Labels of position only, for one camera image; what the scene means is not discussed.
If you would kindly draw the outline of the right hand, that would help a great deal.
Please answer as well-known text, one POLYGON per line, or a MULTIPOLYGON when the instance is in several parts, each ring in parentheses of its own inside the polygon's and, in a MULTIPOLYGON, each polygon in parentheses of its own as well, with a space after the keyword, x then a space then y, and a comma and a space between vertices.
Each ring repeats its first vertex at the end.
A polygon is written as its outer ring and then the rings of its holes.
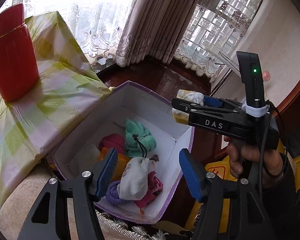
MULTIPOLYGON (((238 178, 244 171, 240 157, 245 160, 258 163, 260 160, 260 153, 258 147, 244 144, 240 150, 236 148, 230 137, 224 137, 224 141, 228 142, 226 153, 229 156, 230 173, 233 177, 238 178)), ((283 168, 283 160, 278 150, 268 150, 264 152, 265 167, 268 171, 277 176, 283 168)), ((283 177, 280 174, 276 178, 271 178, 266 172, 263 172, 263 185, 265 187, 272 187, 276 185, 283 177)))

